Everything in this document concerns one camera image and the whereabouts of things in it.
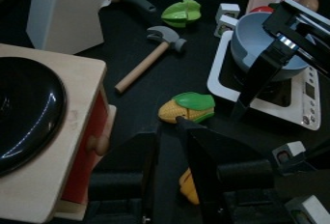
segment toy kitchen appliance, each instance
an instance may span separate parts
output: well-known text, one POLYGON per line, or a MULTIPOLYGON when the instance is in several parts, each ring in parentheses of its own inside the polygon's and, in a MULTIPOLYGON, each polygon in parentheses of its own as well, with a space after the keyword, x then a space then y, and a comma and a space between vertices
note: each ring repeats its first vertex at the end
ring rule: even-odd
POLYGON ((264 21, 263 29, 276 38, 276 51, 286 46, 290 56, 283 57, 282 61, 275 61, 270 52, 274 46, 271 44, 267 48, 267 60, 262 59, 260 54, 248 73, 240 72, 234 62, 228 47, 234 32, 224 33, 207 79, 207 88, 215 96, 236 103, 232 112, 235 120, 239 120, 247 107, 251 107, 305 128, 318 130, 321 105, 317 71, 329 77, 329 26, 329 19, 293 0, 284 0, 264 21), (293 23, 297 25, 297 31, 288 27, 293 23), (306 34, 313 36, 315 43, 306 39, 306 34), (290 79, 272 82, 275 74, 295 53, 301 54, 310 65, 290 79), (260 78, 260 72, 264 72, 264 78, 260 78))
POLYGON ((0 218, 83 219, 116 113, 104 73, 99 60, 0 44, 0 218))

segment black table surface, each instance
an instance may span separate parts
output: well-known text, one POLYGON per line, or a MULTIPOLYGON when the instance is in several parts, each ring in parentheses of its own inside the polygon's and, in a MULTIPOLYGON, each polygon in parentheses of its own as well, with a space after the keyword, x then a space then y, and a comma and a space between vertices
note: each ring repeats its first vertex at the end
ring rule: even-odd
MULTIPOLYGON (((186 28, 175 29, 187 40, 184 52, 167 51, 125 92, 117 94, 115 85, 158 46, 156 42, 147 40, 147 28, 166 25, 162 21, 164 9, 183 0, 148 1, 158 8, 155 14, 146 14, 127 3, 113 3, 100 10, 104 43, 77 55, 107 63, 105 94, 108 102, 117 107, 111 147, 116 148, 144 127, 154 124, 162 126, 155 223, 202 223, 199 208, 186 201, 178 190, 178 179, 188 164, 175 126, 159 121, 158 112, 162 105, 178 94, 210 94, 206 81, 219 44, 219 38, 212 35, 218 7, 220 3, 236 3, 243 15, 248 0, 195 0, 202 4, 202 18, 186 28)), ((16 0, 0 14, 1 43, 32 47, 25 34, 28 7, 29 0, 16 0)), ((318 12, 330 16, 329 0, 319 0, 318 12)), ((318 131, 307 130, 252 110, 235 123, 230 119, 234 104, 218 97, 215 115, 202 124, 248 144, 270 160, 271 150, 287 142, 302 141, 311 148, 330 138, 330 91, 329 82, 322 76, 319 84, 322 120, 318 131)))

